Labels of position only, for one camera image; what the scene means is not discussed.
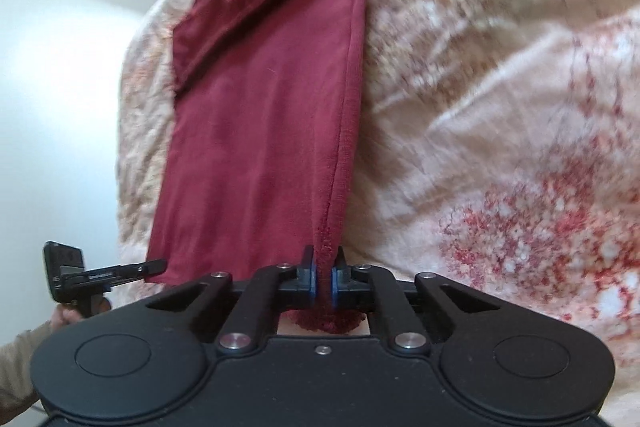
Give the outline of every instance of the wrinkled fabric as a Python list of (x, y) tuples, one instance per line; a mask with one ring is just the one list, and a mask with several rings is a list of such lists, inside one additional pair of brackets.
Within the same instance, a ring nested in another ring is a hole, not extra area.
[[(152, 57), (178, 1), (123, 77), (127, 262), (144, 257), (166, 155), (172, 79)], [(348, 261), (437, 271), (592, 331), (617, 365), (603, 415), (637, 426), (640, 0), (367, 2)]]
[[(154, 281), (217, 270), (248, 279), (297, 264), (311, 244), (328, 295), (356, 147), (365, 2), (196, 0), (174, 28), (175, 127), (148, 250), (168, 268)], [(353, 319), (309, 324), (349, 331)]]

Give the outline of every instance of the silver screw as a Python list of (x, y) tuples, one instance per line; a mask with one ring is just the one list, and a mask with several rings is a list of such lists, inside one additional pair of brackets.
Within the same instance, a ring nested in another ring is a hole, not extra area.
[(251, 344), (251, 337), (244, 333), (227, 333), (220, 337), (220, 346), (226, 349), (242, 349)]
[(404, 347), (404, 349), (417, 349), (427, 343), (427, 339), (424, 335), (414, 333), (413, 331), (400, 333), (396, 336), (395, 341), (396, 346)]
[(331, 347), (329, 347), (329, 346), (318, 346), (318, 347), (316, 347), (316, 353), (318, 355), (329, 355), (331, 353)]

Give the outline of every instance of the bed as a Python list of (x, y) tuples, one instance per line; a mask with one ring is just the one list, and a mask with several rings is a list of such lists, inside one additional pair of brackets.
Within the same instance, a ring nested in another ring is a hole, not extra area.
[[(145, 258), (172, 131), (159, 0), (122, 73), (123, 263)], [(640, 425), (640, 0), (369, 0), (350, 263), (429, 270), (603, 339)], [(124, 304), (157, 292), (135, 283)]]

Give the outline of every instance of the maroon fabric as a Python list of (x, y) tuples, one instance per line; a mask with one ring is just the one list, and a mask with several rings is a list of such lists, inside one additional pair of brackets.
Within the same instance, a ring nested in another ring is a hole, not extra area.
[[(156, 281), (236, 279), (313, 244), (321, 294), (342, 231), (366, 0), (196, 0), (174, 30), (175, 129), (148, 259)], [(343, 330), (322, 308), (307, 327)]]

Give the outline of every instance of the white wall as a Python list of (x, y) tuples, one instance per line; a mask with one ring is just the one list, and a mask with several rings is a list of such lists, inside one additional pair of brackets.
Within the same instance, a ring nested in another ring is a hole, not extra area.
[(118, 77), (154, 2), (0, 0), (0, 344), (52, 311), (44, 242), (117, 264)]

